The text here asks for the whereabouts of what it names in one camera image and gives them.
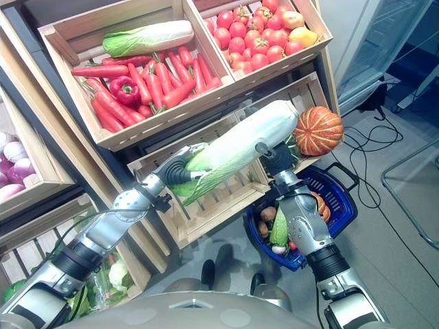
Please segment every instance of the orange pumpkin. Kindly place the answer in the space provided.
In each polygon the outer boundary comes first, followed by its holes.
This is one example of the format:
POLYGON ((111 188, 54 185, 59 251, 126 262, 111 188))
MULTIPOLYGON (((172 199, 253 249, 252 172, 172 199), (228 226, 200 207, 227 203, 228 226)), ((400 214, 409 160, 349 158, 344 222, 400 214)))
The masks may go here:
POLYGON ((342 119, 323 106, 309 108, 299 116, 294 135, 302 154, 321 156, 342 139, 342 119))

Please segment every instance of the basket handle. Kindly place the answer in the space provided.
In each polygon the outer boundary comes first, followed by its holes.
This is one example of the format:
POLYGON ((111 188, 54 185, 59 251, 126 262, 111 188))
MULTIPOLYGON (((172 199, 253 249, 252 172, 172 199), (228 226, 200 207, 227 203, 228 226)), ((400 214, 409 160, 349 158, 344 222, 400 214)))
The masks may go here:
POLYGON ((329 169, 331 169, 332 167, 337 167, 338 169, 340 169, 341 171, 343 171, 347 176, 349 176, 351 178, 352 181, 354 181, 354 183, 346 188, 347 191, 352 190, 354 187, 356 187, 359 184, 359 178, 358 176, 354 175, 352 171, 350 171, 349 169, 347 169, 344 165, 342 165, 339 162, 333 162, 332 164, 329 165, 329 167, 327 167, 324 171, 326 173, 328 173, 329 169))

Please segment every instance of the blue basket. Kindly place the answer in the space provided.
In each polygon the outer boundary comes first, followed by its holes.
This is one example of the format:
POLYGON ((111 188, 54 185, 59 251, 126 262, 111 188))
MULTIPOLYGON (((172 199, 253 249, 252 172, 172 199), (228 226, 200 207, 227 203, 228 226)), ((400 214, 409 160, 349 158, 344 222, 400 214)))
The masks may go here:
MULTIPOLYGON (((308 188, 320 194, 329 207, 331 218, 328 222, 328 229, 329 234, 335 238, 358 214, 357 207, 349 195, 349 191, 359 184, 358 177, 338 162, 334 162, 325 170, 309 166, 298 173, 297 176, 302 180, 306 180, 308 188), (343 170, 354 181, 353 185, 349 188, 344 187, 341 182, 327 172, 332 167, 343 170)), ((247 207, 246 221, 248 221, 249 238, 273 260, 292 271, 297 271, 305 266, 307 262, 298 250, 288 253, 287 256, 276 255, 258 234, 257 221, 259 220, 259 213, 272 204, 273 201, 263 198, 247 207)))

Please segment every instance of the tomato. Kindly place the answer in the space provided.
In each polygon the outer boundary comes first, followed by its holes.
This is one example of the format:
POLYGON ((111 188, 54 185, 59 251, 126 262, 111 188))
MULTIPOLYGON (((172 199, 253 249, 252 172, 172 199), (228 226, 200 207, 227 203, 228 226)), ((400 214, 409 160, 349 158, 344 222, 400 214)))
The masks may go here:
POLYGON ((252 59, 252 50, 250 48, 246 48, 243 52, 242 52, 242 59, 245 61, 249 61, 252 59))
POLYGON ((262 0, 262 5, 268 7, 272 13, 275 13, 279 7, 279 0, 262 0))
POLYGON ((257 53, 250 60, 253 71, 260 69, 261 67, 267 66, 269 63, 270 61, 268 60, 268 57, 263 53, 257 53))
POLYGON ((253 39, 260 37, 261 37, 260 33, 254 29, 251 29, 249 32, 247 32, 246 37, 244 38, 244 41, 246 42, 246 48, 250 48, 253 39))
POLYGON ((273 29, 265 29, 261 34, 261 38, 265 40, 269 40, 273 32, 274 32, 273 29))
POLYGON ((282 17, 283 13, 287 12, 288 10, 292 10, 292 9, 286 5, 280 5, 279 7, 277 7, 274 15, 282 17))
POLYGON ((252 52, 252 56, 257 53, 263 53, 264 55, 268 50, 268 41, 262 38, 253 39, 252 45, 250 46, 250 50, 252 52))
POLYGON ((235 67, 233 67, 233 71, 243 71, 244 74, 249 74, 253 72, 253 69, 249 61, 238 61, 235 62, 235 67))
POLYGON ((285 46, 285 43, 287 43, 288 37, 285 33, 283 33, 281 30, 274 31, 271 33, 270 37, 268 38, 268 43, 270 46, 281 46, 282 48, 285 46))
POLYGON ((267 7, 259 7, 258 9, 256 9, 256 12, 254 12, 254 17, 261 17, 264 26, 267 25, 268 19, 270 19, 273 16, 272 12, 270 11, 270 9, 268 9, 267 7))
POLYGON ((242 61, 242 55, 240 53, 230 53, 230 65, 233 67, 233 63, 242 61))
POLYGON ((238 36, 230 40, 228 44, 228 50, 231 53, 242 53, 245 48, 246 48, 246 43, 244 42, 244 39, 238 36))
POLYGON ((229 30, 232 38, 238 36, 238 37, 244 39, 246 37, 247 29, 246 29, 246 26, 244 25, 244 23, 234 22, 234 23, 232 23, 232 25, 230 26, 230 29, 228 29, 228 30, 229 30))
POLYGON ((267 27, 270 29, 281 29, 282 28, 282 18, 280 16, 273 16, 267 22, 267 27))
POLYGON ((247 25, 248 19, 250 18, 250 13, 242 5, 233 10, 233 21, 240 22, 247 25))
POLYGON ((213 35, 216 39, 218 39, 219 47, 221 50, 227 49, 228 43, 231 40, 230 32, 225 27, 218 27, 213 35))
POLYGON ((253 17, 252 19, 248 20, 248 24, 247 24, 247 30, 251 30, 251 29, 255 29, 257 30, 260 34, 263 31, 263 20, 261 17, 253 17))
POLYGON ((231 11, 224 11, 218 14, 217 26, 228 29, 233 22, 233 13, 231 11))
POLYGON ((290 241, 288 243, 288 247, 291 249, 291 251, 294 251, 297 249, 297 245, 293 241, 290 241))
POLYGON ((230 53, 228 52, 228 50, 223 50, 222 54, 226 58, 227 63, 230 65, 230 53))
POLYGON ((203 20, 204 24, 206 25, 207 29, 209 30, 209 32, 213 35, 213 24, 212 22, 210 22, 210 20, 208 19, 204 19, 203 20))
POLYGON ((267 50, 267 57, 270 63, 273 63, 284 58, 285 53, 281 46, 272 46, 267 50))
POLYGON ((289 56, 293 53, 303 49, 303 44, 300 40, 291 40, 285 45, 285 55, 289 56))

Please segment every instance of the gray floor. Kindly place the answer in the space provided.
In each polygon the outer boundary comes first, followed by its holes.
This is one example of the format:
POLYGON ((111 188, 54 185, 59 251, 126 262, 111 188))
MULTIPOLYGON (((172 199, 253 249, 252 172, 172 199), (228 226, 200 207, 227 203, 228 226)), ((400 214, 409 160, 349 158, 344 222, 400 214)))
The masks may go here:
MULTIPOLYGON (((381 207, 396 231, 439 281, 439 252, 422 240, 380 182, 381 172, 385 168, 439 135, 439 115, 437 111, 414 114, 409 110, 398 115, 390 111, 386 111, 386 114, 405 139, 383 151, 368 154, 368 181, 381 195, 381 207)), ((375 115, 373 112, 354 112, 344 118, 344 124, 368 132, 381 124, 373 119, 375 115)), ((391 139, 394 135, 381 132, 374 137, 391 139)), ((350 167, 349 153, 350 149, 345 145, 335 150, 336 156, 347 167, 350 167)), ((415 215, 422 217, 420 221, 425 229, 437 238, 439 215, 433 202, 439 200, 439 171, 431 166, 433 155, 439 155, 438 148, 432 148, 423 158, 421 156, 422 159, 415 165, 411 162, 392 172, 392 179, 394 188, 410 202, 415 215), (408 181, 402 183, 405 176, 408 181), (419 185, 420 180, 428 184, 419 185)), ((361 157, 360 154, 354 156, 354 163, 357 170, 363 173, 364 160, 361 157)), ((333 160, 331 155, 327 155, 317 165, 325 168, 333 160)), ((339 172, 334 171, 333 174, 343 180, 339 172)), ((344 257, 356 268, 397 328, 439 328, 439 289, 407 251, 381 213, 361 205, 356 191, 352 192, 352 196, 358 207, 358 217, 335 240, 344 257)), ((364 191, 361 191, 361 196, 366 203, 372 203, 364 191)), ((179 278, 199 278, 202 264, 208 258, 215 260, 217 265, 215 290, 247 293, 253 274, 262 271, 269 282, 278 284, 288 293, 295 315, 318 326, 314 279, 310 268, 292 272, 260 254, 249 242, 241 216, 230 219, 220 229, 203 236, 179 254, 174 254, 169 271, 164 276, 156 277, 144 294, 160 293, 179 278)))

